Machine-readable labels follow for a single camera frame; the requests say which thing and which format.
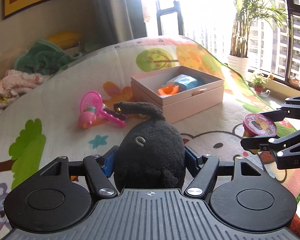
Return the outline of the pink teal toy bird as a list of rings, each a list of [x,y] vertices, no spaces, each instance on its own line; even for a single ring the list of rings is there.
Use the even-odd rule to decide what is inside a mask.
[[[94,121],[97,119],[97,109],[95,107],[86,107],[79,115],[78,127],[87,129],[92,126]]]

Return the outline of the black plush toy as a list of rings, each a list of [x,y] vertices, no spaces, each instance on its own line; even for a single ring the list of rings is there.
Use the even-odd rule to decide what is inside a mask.
[[[162,110],[148,102],[117,102],[114,109],[149,116],[127,133],[115,154],[117,190],[181,189],[186,174],[184,142]]]

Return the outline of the pink toy net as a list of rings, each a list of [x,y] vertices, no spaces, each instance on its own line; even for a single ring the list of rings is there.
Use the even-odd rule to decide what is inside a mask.
[[[115,123],[116,125],[118,125],[121,128],[125,127],[125,121],[122,121],[122,120],[106,113],[103,110],[105,108],[105,106],[103,104],[102,97],[98,92],[90,91],[83,96],[83,98],[80,101],[80,106],[79,106],[80,113],[86,107],[89,107],[89,106],[95,107],[97,109],[97,119],[98,119],[98,117],[102,117],[110,122]]]

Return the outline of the orange plastic ball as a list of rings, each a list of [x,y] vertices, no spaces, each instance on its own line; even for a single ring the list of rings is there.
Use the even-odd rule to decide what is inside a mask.
[[[179,92],[178,85],[169,85],[158,89],[158,93],[160,96],[171,96],[177,94],[178,92]]]

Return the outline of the blue wet cotton pack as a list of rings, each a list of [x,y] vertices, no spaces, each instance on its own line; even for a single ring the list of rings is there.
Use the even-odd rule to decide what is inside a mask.
[[[179,86],[179,91],[183,92],[185,90],[191,90],[193,88],[203,86],[205,83],[189,75],[180,74],[177,77],[168,80],[166,85]]]

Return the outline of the black toy handle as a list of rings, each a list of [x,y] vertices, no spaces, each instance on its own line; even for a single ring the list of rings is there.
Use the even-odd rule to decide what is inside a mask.
[[[125,121],[126,119],[127,119],[127,116],[126,115],[124,115],[124,114],[122,114],[122,113],[120,113],[120,114],[117,114],[115,111],[113,111],[113,110],[111,110],[111,109],[109,109],[109,108],[104,108],[103,109],[106,113],[108,113],[108,114],[110,114],[110,115],[112,115],[112,116],[114,116],[114,117],[116,117],[116,118],[118,118],[118,119],[120,119],[120,120],[122,120],[122,121]]]

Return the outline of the small potted plant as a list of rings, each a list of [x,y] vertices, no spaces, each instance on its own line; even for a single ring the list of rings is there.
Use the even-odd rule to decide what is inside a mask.
[[[269,75],[264,75],[259,71],[254,71],[251,75],[250,87],[253,88],[255,93],[260,97],[268,97],[270,95],[270,90],[265,88],[265,84],[269,80],[273,80],[274,76],[272,73]]]

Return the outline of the white plant pot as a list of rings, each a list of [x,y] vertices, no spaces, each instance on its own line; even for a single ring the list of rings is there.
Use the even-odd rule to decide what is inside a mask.
[[[244,80],[248,72],[248,60],[246,57],[228,55],[229,67],[238,72]]]

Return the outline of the pink cardboard box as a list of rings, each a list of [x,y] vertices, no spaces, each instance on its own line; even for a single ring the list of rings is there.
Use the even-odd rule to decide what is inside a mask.
[[[202,85],[173,95],[160,95],[159,89],[180,74],[194,77]],[[221,103],[224,93],[222,78],[185,66],[135,74],[130,86],[137,101],[158,106],[170,124]]]

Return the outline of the potted palm plant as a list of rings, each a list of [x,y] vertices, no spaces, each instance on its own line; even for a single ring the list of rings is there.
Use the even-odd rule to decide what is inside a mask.
[[[247,58],[251,26],[265,20],[277,27],[290,26],[287,10],[277,5],[276,0],[234,0],[236,16],[232,28],[230,55]]]

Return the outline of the pink floral cloth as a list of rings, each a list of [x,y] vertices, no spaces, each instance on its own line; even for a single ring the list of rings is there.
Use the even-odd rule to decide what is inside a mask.
[[[39,73],[28,74],[19,70],[8,70],[5,77],[0,80],[0,114],[22,95],[50,80],[51,77]]]

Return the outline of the green blanket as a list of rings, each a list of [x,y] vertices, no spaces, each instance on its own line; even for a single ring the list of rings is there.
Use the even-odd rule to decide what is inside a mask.
[[[56,75],[83,56],[81,52],[68,54],[56,44],[38,40],[13,63],[13,69],[27,74]]]

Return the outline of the yellow pillow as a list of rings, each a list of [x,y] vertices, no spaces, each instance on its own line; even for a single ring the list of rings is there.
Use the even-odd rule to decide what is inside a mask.
[[[51,35],[47,37],[46,40],[54,43],[63,50],[66,50],[78,46],[81,38],[81,34],[74,33],[72,31],[64,31],[55,35]]]

